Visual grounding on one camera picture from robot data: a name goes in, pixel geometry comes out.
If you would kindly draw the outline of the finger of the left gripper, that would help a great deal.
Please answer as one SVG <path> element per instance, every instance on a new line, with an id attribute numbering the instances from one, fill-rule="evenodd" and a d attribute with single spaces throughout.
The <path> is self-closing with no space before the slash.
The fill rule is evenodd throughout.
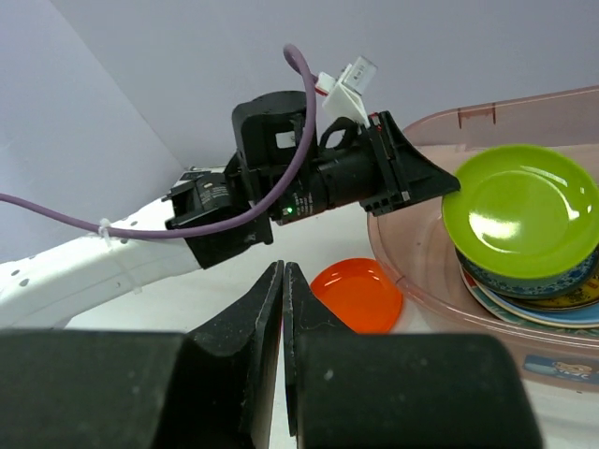
<path id="1" fill-rule="evenodd" d="M 369 193 L 359 205 L 373 216 L 460 190 L 458 178 L 423 155 L 388 111 L 369 116 L 369 126 L 362 130 L 360 144 L 373 163 L 373 174 Z"/>

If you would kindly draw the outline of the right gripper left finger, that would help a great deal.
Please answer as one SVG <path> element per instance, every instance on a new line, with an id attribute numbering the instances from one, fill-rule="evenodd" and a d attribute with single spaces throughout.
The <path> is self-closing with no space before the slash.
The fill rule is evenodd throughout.
<path id="1" fill-rule="evenodd" d="M 5 448 L 265 448 L 284 265 L 186 332 L 1 334 Z"/>

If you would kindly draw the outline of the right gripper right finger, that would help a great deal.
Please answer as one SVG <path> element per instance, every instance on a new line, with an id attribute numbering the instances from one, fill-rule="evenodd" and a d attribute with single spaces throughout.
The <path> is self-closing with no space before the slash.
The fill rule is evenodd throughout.
<path id="1" fill-rule="evenodd" d="M 359 334 L 283 277 L 288 429 L 299 448 L 540 448 L 507 348 L 472 332 Z"/>

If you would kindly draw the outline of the orange plate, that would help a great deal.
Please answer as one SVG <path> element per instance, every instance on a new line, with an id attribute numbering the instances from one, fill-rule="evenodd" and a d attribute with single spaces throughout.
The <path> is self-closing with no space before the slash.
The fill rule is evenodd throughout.
<path id="1" fill-rule="evenodd" d="M 371 258 L 336 262 L 315 276 L 310 287 L 322 304 L 357 333 L 388 333 L 402 315 L 402 293 Z"/>

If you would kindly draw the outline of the lime green plate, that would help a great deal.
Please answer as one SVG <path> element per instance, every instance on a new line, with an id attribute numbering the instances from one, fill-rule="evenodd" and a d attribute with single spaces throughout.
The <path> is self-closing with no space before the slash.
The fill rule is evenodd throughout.
<path id="1" fill-rule="evenodd" d="M 475 265 L 519 280 L 561 275 L 598 246 L 598 185 L 578 162 L 534 145 L 480 152 L 442 199 L 446 232 Z"/>

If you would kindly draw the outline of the blue white porcelain plate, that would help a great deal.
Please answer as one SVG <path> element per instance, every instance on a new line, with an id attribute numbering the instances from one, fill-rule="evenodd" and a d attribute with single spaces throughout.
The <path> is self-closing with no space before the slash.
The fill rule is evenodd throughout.
<path id="1" fill-rule="evenodd" d="M 547 278 L 517 279 L 492 273 L 476 265 L 457 248 L 455 254 L 464 270 L 478 283 L 497 294 L 521 299 L 542 299 L 569 294 L 588 281 L 598 267 L 598 251 L 564 273 Z"/>

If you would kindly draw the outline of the yellow brown patterned plate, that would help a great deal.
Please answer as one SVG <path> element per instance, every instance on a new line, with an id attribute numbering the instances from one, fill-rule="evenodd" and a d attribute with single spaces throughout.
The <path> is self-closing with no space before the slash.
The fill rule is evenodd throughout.
<path id="1" fill-rule="evenodd" d="M 544 310 L 579 309 L 598 302 L 598 272 L 595 272 L 578 289 L 562 296 L 532 300 L 535 307 Z"/>

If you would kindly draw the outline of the light blue plate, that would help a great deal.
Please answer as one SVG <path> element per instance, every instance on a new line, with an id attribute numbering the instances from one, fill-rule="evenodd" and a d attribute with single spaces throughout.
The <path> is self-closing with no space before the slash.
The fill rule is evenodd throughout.
<path id="1" fill-rule="evenodd" d="M 551 327 L 567 330 L 598 331 L 598 303 L 561 311 L 533 311 L 510 303 L 500 295 L 481 286 L 464 268 L 460 270 L 462 280 L 475 298 L 487 311 L 510 324 Z"/>

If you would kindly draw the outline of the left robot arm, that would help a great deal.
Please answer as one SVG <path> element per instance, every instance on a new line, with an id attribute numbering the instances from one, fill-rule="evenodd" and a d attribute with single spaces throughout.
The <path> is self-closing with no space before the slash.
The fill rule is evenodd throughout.
<path id="1" fill-rule="evenodd" d="M 223 168 L 186 171 L 167 195 L 123 220 L 189 230 L 248 211 L 290 168 L 308 122 L 300 91 L 264 94 L 232 113 L 236 151 Z M 246 224 L 184 239 L 113 237 L 102 230 L 1 267 L 4 327 L 63 327 L 73 317 L 144 285 L 212 268 L 257 244 L 272 226 L 357 203 L 380 216 L 457 192 L 458 179 L 406 138 L 390 113 L 357 123 L 343 113 L 313 135 L 298 174 L 277 200 Z"/>

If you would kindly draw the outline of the translucent pink plastic bin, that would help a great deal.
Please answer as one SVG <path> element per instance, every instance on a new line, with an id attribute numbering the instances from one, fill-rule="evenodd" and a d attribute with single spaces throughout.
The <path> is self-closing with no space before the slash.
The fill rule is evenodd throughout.
<path id="1" fill-rule="evenodd" d="M 596 177 L 598 88 L 447 109 L 408 125 L 404 134 L 448 171 L 488 147 L 532 143 L 573 158 Z M 597 392 L 597 336 L 510 324 L 470 294 L 442 223 L 440 200 L 369 217 L 368 233 L 375 258 L 432 329 L 490 334 L 508 348 L 524 378 Z"/>

